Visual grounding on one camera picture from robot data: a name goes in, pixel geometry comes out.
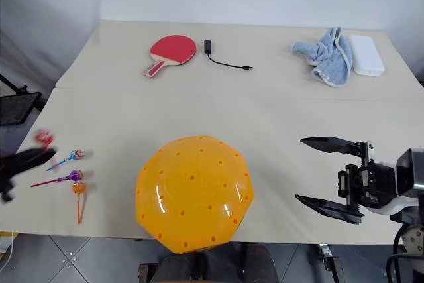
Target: table tennis paddle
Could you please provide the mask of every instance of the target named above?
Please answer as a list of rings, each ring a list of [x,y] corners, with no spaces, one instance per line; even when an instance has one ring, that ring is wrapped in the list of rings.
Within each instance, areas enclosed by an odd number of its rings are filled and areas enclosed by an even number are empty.
[[[177,66],[186,63],[196,53],[196,43],[186,36],[166,36],[160,39],[150,49],[150,55],[155,60],[143,74],[153,78],[164,66]]]

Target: blue towel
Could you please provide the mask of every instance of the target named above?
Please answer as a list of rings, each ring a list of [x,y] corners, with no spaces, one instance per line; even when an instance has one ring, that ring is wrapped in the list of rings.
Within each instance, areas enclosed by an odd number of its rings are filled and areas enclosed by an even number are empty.
[[[293,52],[316,66],[311,75],[332,87],[345,86],[352,68],[352,50],[341,32],[340,27],[331,28],[318,43],[298,41],[293,46]]]

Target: lollipop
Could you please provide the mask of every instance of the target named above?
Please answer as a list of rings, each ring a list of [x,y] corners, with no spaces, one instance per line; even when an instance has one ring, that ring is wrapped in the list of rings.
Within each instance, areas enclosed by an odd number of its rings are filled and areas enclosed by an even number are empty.
[[[72,191],[77,195],[77,224],[82,222],[82,211],[80,210],[80,195],[87,191],[87,185],[83,182],[74,182]]]
[[[69,155],[69,157],[63,159],[63,161],[58,162],[57,164],[51,166],[50,168],[47,168],[46,171],[54,169],[55,167],[62,165],[65,162],[68,162],[70,160],[79,160],[79,159],[82,159],[83,157],[84,157],[84,153],[83,153],[82,150],[73,150],[73,151],[71,151],[71,154]]]
[[[47,148],[50,146],[50,144],[52,144],[54,140],[54,135],[47,129],[39,129],[35,131],[34,139],[38,144],[41,144],[41,146],[43,146],[44,149],[47,150]],[[54,159],[54,157],[50,159],[50,164],[53,165],[53,167],[56,166],[56,160]]]
[[[50,182],[63,182],[64,180],[73,180],[77,182],[77,181],[80,181],[82,178],[83,178],[83,172],[77,169],[77,170],[72,170],[68,176],[48,180],[47,182],[41,182],[39,184],[34,184],[34,185],[31,185],[31,187],[37,187],[37,186],[49,184]]]

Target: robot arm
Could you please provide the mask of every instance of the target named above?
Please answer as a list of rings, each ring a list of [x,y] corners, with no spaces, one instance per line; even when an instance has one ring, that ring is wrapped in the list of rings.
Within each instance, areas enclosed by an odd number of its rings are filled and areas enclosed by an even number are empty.
[[[296,198],[321,215],[348,223],[361,223],[364,215],[359,211],[360,205],[402,223],[394,240],[394,254],[386,265],[388,282],[392,282],[392,262],[396,282],[400,282],[399,258],[411,261],[414,282],[424,282],[424,150],[407,150],[393,167],[375,163],[371,142],[350,142],[335,137],[308,137],[301,142],[323,152],[360,157],[361,165],[346,165],[346,170],[338,173],[338,195],[346,198],[346,205],[300,195],[295,195]],[[398,254],[401,237],[408,253]]]
[[[12,200],[9,191],[12,190],[12,177],[25,170],[44,164],[55,155],[52,148],[32,148],[14,155],[0,158],[0,193],[4,202]]]

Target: gray floor tile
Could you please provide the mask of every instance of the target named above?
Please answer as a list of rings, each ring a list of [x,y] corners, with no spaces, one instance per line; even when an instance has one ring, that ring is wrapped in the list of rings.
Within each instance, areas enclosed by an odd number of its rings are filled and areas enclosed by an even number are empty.
[[[391,245],[349,245],[376,266],[385,269],[387,258],[392,255]]]
[[[341,258],[346,282],[386,283],[386,271],[364,258],[348,245],[331,245],[334,256]]]
[[[62,235],[52,235],[51,238],[68,258],[73,257],[90,240],[89,237],[67,237]]]
[[[365,256],[370,262],[386,271],[386,261],[392,255],[391,245],[350,245],[352,249]],[[403,246],[399,247],[399,253],[405,252]],[[407,260],[400,260],[402,282],[412,282],[412,267]]]
[[[331,273],[324,269],[323,263],[318,258],[315,246],[298,245],[288,269],[282,278],[282,282],[334,283],[334,280]]]
[[[7,257],[3,257],[0,266]],[[13,243],[10,262],[0,274],[0,282],[49,282],[64,266],[64,259],[49,236],[20,234]]]
[[[72,264],[67,263],[49,283],[87,283],[87,281]]]
[[[92,238],[72,262],[89,283],[137,283],[140,263],[158,262],[170,254],[155,240]]]
[[[296,250],[297,244],[291,243],[263,243],[265,247],[271,253],[274,263],[276,265],[276,271],[278,278],[281,280],[283,273],[287,270],[289,261]]]

